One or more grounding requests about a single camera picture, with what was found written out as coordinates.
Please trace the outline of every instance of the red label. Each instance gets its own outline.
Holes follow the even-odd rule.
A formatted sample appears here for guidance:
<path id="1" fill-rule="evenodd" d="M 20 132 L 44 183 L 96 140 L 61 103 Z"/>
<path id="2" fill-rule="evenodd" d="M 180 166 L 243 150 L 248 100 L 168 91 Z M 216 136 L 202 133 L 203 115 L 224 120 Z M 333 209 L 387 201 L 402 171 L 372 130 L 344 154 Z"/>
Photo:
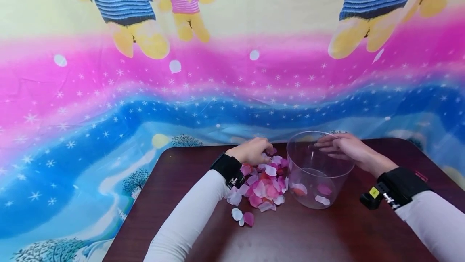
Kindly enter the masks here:
<path id="1" fill-rule="evenodd" d="M 428 178 L 424 176 L 423 174 L 419 173 L 418 171 L 415 171 L 415 175 L 420 177 L 424 182 L 428 182 Z"/>

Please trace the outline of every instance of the container rim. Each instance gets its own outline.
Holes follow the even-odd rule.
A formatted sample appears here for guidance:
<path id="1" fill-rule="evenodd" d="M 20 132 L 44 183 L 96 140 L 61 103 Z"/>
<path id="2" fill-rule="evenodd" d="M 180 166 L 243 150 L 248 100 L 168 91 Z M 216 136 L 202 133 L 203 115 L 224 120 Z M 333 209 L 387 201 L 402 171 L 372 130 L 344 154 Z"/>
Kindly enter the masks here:
<path id="1" fill-rule="evenodd" d="M 329 136 L 333 136 L 335 139 L 337 139 L 337 137 L 334 136 L 331 133 L 326 133 L 326 132 L 322 132 L 322 131 L 311 131 L 310 130 L 310 131 L 303 131 L 303 132 L 294 134 L 292 137 L 290 137 L 289 141 L 287 142 L 287 144 L 286 144 L 286 154 L 287 154 L 287 158 L 288 158 L 289 163 L 292 162 L 293 165 L 295 165 L 297 168 L 302 170 L 303 173 L 305 173 L 305 174 L 310 174 L 312 176 L 317 176 L 315 174 L 312 174 L 312 173 L 309 173 L 309 172 L 303 170 L 299 165 L 297 165 L 296 162 L 292 161 L 291 156 L 289 155 L 289 144 L 291 143 L 291 140 L 293 140 L 295 137 L 299 136 L 300 134 L 308 134 L 308 133 L 319 133 L 319 134 L 324 134 L 324 135 L 327 135 L 327 136 L 329 135 Z M 350 162 L 350 163 L 352 164 L 352 166 L 350 166 L 350 168 L 348 169 L 348 171 L 346 173 L 340 174 L 338 176 L 325 176 L 324 178 L 332 179 L 332 178 L 339 178 L 339 177 L 343 177 L 343 176 L 348 175 L 349 173 L 351 173 L 352 169 L 354 169 L 354 167 L 355 167 L 355 162 Z"/>

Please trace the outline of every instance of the yellow tag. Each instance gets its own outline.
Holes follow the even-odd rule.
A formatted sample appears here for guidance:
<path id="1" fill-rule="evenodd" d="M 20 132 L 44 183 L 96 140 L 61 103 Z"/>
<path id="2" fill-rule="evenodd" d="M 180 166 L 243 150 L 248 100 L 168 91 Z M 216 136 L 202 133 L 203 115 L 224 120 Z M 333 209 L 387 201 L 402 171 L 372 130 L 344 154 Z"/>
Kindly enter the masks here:
<path id="1" fill-rule="evenodd" d="M 370 195 L 373 197 L 373 198 L 376 198 L 378 195 L 379 195 L 379 191 L 375 188 L 375 187 L 372 187 L 370 189 Z"/>

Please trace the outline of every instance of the tabletop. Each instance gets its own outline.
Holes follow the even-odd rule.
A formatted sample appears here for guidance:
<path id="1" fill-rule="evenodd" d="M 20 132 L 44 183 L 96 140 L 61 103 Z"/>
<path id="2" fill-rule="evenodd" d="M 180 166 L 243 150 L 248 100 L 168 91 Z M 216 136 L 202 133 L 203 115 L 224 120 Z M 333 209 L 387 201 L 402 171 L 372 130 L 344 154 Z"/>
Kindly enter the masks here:
<path id="1" fill-rule="evenodd" d="M 400 166 L 416 170 L 447 201 L 465 211 L 465 192 L 416 146 L 400 139 L 365 140 Z M 171 211 L 220 153 L 229 147 L 171 148 L 160 156 L 143 191 L 111 245 L 104 262 L 141 262 L 150 241 Z M 285 157 L 285 144 L 276 145 Z M 189 253 L 188 262 L 434 262 L 425 246 L 383 202 L 367 210 L 359 197 L 374 185 L 354 168 L 336 202 L 324 210 L 300 205 L 287 192 L 276 211 L 255 215 L 255 225 L 240 227 L 232 205 L 221 201 Z"/>

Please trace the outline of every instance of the left hand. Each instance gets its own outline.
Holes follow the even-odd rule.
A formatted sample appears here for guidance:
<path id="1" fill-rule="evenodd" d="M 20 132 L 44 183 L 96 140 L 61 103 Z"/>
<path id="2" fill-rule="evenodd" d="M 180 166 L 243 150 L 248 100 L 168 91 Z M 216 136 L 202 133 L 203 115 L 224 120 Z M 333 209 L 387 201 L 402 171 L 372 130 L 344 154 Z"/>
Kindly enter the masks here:
<path id="1" fill-rule="evenodd" d="M 269 164 L 271 157 L 263 157 L 263 152 L 273 154 L 273 144 L 266 138 L 255 138 L 227 150 L 226 155 L 236 158 L 242 164 Z"/>

